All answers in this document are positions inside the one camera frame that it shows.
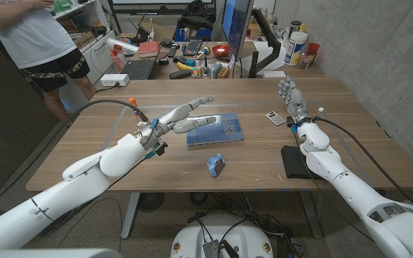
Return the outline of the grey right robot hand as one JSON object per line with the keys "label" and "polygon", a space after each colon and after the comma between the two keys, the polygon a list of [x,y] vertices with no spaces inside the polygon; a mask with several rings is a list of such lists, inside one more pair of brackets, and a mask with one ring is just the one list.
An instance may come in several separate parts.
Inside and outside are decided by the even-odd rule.
{"label": "grey right robot hand", "polygon": [[281,80],[278,86],[279,94],[285,101],[288,114],[294,122],[301,124],[304,120],[310,119],[305,98],[291,76],[288,75],[285,80]]}

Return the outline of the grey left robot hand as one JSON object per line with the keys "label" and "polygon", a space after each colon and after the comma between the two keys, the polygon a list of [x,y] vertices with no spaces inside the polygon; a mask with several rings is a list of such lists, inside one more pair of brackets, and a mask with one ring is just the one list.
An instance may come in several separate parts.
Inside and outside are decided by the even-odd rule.
{"label": "grey left robot hand", "polygon": [[162,135],[167,134],[170,130],[175,133],[187,133],[190,130],[208,125],[216,121],[214,116],[207,116],[196,120],[185,120],[189,113],[199,107],[201,104],[213,101],[213,97],[200,97],[186,104],[175,107],[157,117],[157,122],[151,121],[141,124],[140,133],[137,136],[140,144],[149,150],[157,145]]}

